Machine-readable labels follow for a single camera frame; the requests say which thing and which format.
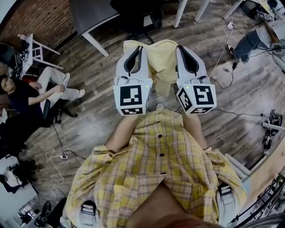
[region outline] foot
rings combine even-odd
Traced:
[[[156,105],[156,109],[155,110],[159,110],[159,109],[164,109],[164,106],[162,105],[162,103],[158,103]]]
[[[230,53],[230,55],[234,58],[234,56],[233,56],[233,47],[231,45],[227,45],[227,50]]]
[[[65,78],[64,78],[63,83],[62,83],[65,88],[67,87],[67,83],[68,83],[69,79],[70,79],[70,73],[66,73]]]
[[[85,95],[85,90],[79,90],[78,98],[82,98]]]

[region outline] plaid shirt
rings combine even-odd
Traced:
[[[123,227],[132,213],[163,182],[182,207],[217,223],[218,180],[230,185],[242,206],[246,192],[228,159],[218,150],[202,150],[184,129],[180,114],[158,110],[140,119],[128,148],[113,154],[93,149],[78,169],[66,203],[75,218],[88,195],[100,212],[100,227]]]

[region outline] white pants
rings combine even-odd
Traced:
[[[39,89],[39,94],[44,94],[46,92],[49,81],[55,84],[63,84],[65,77],[66,77],[65,73],[62,73],[59,70],[51,68],[49,66],[46,67],[43,73],[41,73],[39,79],[37,80],[37,82],[41,84],[41,89]],[[49,96],[47,99],[49,99],[50,101],[50,108],[51,108],[59,99],[73,101],[77,99],[78,96],[79,96],[79,90],[65,88],[64,93],[54,93],[53,95]],[[46,100],[41,102],[42,112],[44,111],[45,101]]]

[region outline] black and white marker cube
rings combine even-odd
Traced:
[[[146,113],[152,79],[147,78],[144,81],[145,83],[113,86],[116,107],[122,116]]]
[[[183,84],[176,94],[186,114],[203,114],[217,106],[216,90],[210,84]]]

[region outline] floorboard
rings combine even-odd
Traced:
[[[227,20],[222,18],[230,6],[228,1],[224,0],[210,3],[201,20],[195,22],[194,17],[200,4],[200,0],[188,2],[177,29],[172,25],[178,4],[167,4],[164,7],[162,28],[149,32],[149,35],[156,41],[170,39],[190,48],[203,59],[210,74],[230,34],[226,25],[231,17]],[[239,8],[233,13],[232,21],[243,33],[254,24],[254,21],[245,16]],[[85,158],[94,146],[103,144],[107,140],[121,118],[115,108],[112,85],[116,63],[123,55],[122,47],[126,38],[116,19],[103,24],[92,34],[109,52],[108,58],[105,58],[81,36],[69,41],[59,50],[61,55],[52,58],[54,63],[65,68],[65,72],[71,73],[70,87],[86,89],[86,95],[83,98],[67,104],[72,112],[78,113],[78,117],[70,118],[64,115],[62,124],[55,125],[63,149],[72,150]],[[230,44],[235,46],[242,37],[243,34],[234,30]],[[148,43],[145,37],[141,37],[139,41]],[[212,74],[212,77],[222,86],[229,85],[231,81],[232,64],[233,60],[225,51]],[[257,115],[261,113],[269,115],[271,109],[282,114],[285,112],[285,77],[269,54],[252,57],[247,65],[239,63],[233,76],[232,86],[224,90],[214,82],[218,109]],[[168,97],[159,96],[153,91],[148,109],[153,110],[158,102],[163,103],[170,110],[176,110],[179,107],[173,91]],[[265,118],[211,111],[201,115],[200,119],[206,140],[213,148],[218,148],[222,153],[229,153],[246,167],[251,167],[262,155],[265,130],[261,124],[266,120]],[[284,135],[284,133],[278,133],[273,138],[270,151],[278,146]],[[57,189],[57,198],[50,189],[50,180],[57,178],[62,181],[62,179],[51,161],[46,158],[46,153],[54,156],[61,154],[56,132],[52,127],[40,128],[28,139],[27,144],[29,149],[21,155],[21,158],[33,158],[39,166],[36,171],[35,187],[40,192],[40,205],[47,200],[55,204],[62,194]],[[65,195],[70,190],[76,170],[83,162],[83,159],[71,153],[67,155],[66,160],[53,159],[65,178],[63,184],[53,181],[53,186],[60,188]]]

